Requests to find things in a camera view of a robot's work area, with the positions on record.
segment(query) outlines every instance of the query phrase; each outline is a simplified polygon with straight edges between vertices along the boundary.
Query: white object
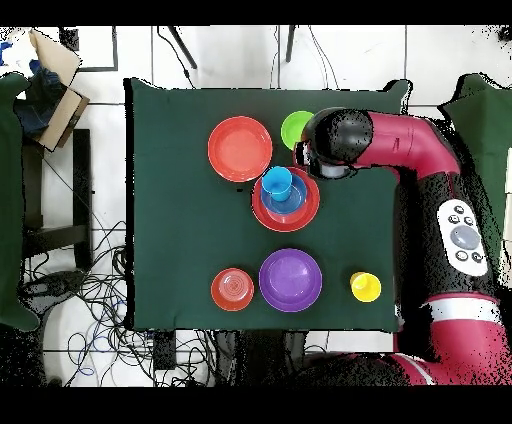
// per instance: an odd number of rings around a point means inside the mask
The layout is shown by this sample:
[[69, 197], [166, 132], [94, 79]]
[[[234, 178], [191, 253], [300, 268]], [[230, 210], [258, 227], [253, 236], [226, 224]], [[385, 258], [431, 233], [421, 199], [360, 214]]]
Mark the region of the white object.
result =
[[[12, 46], [2, 51], [4, 66], [0, 67], [0, 75], [8, 72], [19, 72], [25, 78], [33, 76], [30, 70], [30, 61], [38, 60], [37, 52], [32, 43], [28, 31], [21, 30], [9, 35]], [[16, 96], [17, 99], [25, 100], [25, 92], [22, 91]]]
[[[450, 219], [452, 216], [458, 217], [459, 221], [454, 222], [453, 219]], [[482, 245], [482, 236], [476, 224], [471, 226], [466, 224], [465, 221], [470, 222], [467, 218], [476, 223], [475, 215], [469, 205], [458, 199], [444, 202], [437, 211], [437, 222], [439, 223], [448, 262], [457, 271], [474, 277], [480, 277], [487, 272], [487, 259]], [[480, 241], [476, 249], [464, 249], [453, 242], [450, 235], [454, 228], [461, 225], [472, 228], [478, 234]], [[472, 257], [473, 254], [480, 255], [481, 261], [475, 261]]]

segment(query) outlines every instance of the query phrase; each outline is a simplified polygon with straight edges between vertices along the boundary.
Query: red plate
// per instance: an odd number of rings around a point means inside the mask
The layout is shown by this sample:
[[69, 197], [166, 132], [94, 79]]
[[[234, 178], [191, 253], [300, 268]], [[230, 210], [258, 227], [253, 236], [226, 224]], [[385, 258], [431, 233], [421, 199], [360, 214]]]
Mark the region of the red plate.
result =
[[269, 212], [261, 201], [261, 178], [258, 178], [252, 191], [252, 212], [258, 221], [265, 227], [282, 233], [297, 231], [305, 227], [315, 217], [320, 206], [320, 191], [316, 182], [301, 169], [293, 166], [287, 167], [292, 174], [302, 178], [306, 184], [307, 195], [304, 204], [290, 215], [277, 215]]
[[263, 125], [246, 116], [222, 121], [210, 134], [208, 159], [226, 180], [244, 182], [263, 173], [272, 157], [272, 140]]
[[244, 309], [254, 294], [251, 277], [241, 269], [228, 268], [213, 279], [211, 293], [213, 301], [225, 311]]

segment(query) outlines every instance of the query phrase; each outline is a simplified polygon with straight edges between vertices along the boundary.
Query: plastic cup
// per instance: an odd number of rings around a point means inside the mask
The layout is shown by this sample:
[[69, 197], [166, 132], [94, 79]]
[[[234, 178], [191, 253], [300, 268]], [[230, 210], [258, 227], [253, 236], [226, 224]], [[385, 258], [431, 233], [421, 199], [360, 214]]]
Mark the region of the plastic cup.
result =
[[356, 272], [350, 277], [352, 294], [360, 302], [373, 302], [380, 296], [379, 279], [368, 272]]
[[286, 117], [281, 125], [281, 138], [286, 147], [293, 150], [295, 143], [300, 141], [302, 130], [313, 114], [304, 110], [293, 112]]
[[263, 190], [276, 202], [284, 202], [292, 191], [292, 173], [282, 166], [274, 166], [263, 175]]

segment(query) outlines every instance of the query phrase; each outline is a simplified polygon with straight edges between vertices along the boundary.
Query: yellow cup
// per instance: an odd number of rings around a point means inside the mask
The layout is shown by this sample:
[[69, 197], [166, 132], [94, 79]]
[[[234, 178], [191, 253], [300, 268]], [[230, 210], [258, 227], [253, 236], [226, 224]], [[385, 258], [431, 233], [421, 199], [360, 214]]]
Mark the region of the yellow cup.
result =
[[380, 296], [379, 279], [368, 272], [356, 272], [350, 277], [352, 294], [361, 302], [373, 302]]

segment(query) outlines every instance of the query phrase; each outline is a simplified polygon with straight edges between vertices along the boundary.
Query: green table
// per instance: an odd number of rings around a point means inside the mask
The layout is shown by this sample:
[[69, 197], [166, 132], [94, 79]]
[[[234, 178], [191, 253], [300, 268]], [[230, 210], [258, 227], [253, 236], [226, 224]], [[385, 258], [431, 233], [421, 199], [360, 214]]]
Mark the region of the green table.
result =
[[[222, 120], [250, 116], [272, 137], [272, 164], [291, 165], [291, 151], [280, 139], [289, 113], [333, 106], [400, 113], [407, 81], [380, 92], [162, 90], [137, 79], [131, 88], [137, 329], [397, 330], [391, 172], [375, 168], [354, 178], [317, 181], [321, 202], [314, 220], [299, 231], [276, 233], [251, 211], [255, 180], [236, 184], [220, 177], [208, 161], [207, 142]], [[320, 297], [299, 313], [273, 309], [258, 289], [261, 264], [285, 247], [310, 254], [323, 274]], [[256, 287], [250, 305], [239, 312], [219, 309], [210, 295], [213, 278], [228, 267], [247, 271]], [[361, 270], [382, 282], [381, 296], [370, 304], [350, 291], [350, 275]]]

